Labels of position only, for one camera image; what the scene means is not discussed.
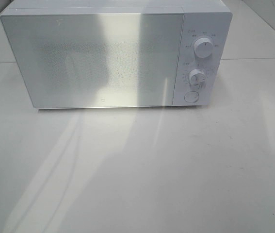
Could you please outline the white microwave door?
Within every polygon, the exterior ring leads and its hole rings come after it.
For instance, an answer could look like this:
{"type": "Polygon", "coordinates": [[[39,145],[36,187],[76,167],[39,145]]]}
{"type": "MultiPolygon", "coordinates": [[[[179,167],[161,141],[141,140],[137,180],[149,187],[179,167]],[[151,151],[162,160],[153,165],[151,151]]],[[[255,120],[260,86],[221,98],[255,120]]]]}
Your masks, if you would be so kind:
{"type": "Polygon", "coordinates": [[[183,14],[2,16],[37,109],[171,106],[183,14]]]}

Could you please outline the upper white power knob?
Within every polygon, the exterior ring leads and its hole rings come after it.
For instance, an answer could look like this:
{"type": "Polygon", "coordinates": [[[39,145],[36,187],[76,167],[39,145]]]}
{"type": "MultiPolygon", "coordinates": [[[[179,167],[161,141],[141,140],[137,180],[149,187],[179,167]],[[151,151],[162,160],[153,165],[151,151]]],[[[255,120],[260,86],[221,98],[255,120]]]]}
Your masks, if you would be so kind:
{"type": "Polygon", "coordinates": [[[194,53],[198,58],[207,58],[213,51],[213,40],[209,36],[201,36],[193,42],[194,53]]]}

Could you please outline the white timer knob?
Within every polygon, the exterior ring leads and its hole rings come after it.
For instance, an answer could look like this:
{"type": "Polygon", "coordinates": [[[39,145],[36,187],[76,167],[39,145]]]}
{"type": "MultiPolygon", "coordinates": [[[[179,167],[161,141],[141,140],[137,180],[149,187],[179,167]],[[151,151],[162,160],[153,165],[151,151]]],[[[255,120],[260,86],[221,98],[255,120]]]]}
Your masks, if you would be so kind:
{"type": "Polygon", "coordinates": [[[201,85],[205,82],[207,76],[201,69],[194,69],[189,72],[190,85],[201,85]]]}

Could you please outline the white microwave oven body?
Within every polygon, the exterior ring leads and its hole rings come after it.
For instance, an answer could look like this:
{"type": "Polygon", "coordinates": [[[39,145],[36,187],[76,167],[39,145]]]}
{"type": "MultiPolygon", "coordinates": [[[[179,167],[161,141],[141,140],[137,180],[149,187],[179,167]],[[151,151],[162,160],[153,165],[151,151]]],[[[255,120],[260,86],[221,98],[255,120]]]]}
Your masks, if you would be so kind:
{"type": "Polygon", "coordinates": [[[22,15],[102,15],[102,14],[183,14],[177,76],[171,106],[207,105],[232,20],[230,9],[220,0],[15,0],[2,16],[22,15]],[[201,36],[213,40],[213,51],[198,58],[193,42],[201,36]],[[189,72],[201,69],[207,78],[190,85],[189,72]],[[187,92],[199,93],[196,103],[187,103],[187,92]]]}

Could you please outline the round white door button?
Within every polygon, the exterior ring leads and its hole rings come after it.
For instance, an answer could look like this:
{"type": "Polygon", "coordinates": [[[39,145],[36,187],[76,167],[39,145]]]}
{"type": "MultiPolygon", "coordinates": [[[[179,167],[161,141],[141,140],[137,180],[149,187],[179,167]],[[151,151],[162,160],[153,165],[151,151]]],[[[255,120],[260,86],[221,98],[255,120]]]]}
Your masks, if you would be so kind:
{"type": "Polygon", "coordinates": [[[184,96],[187,103],[196,103],[199,100],[199,93],[196,91],[187,92],[184,96]]]}

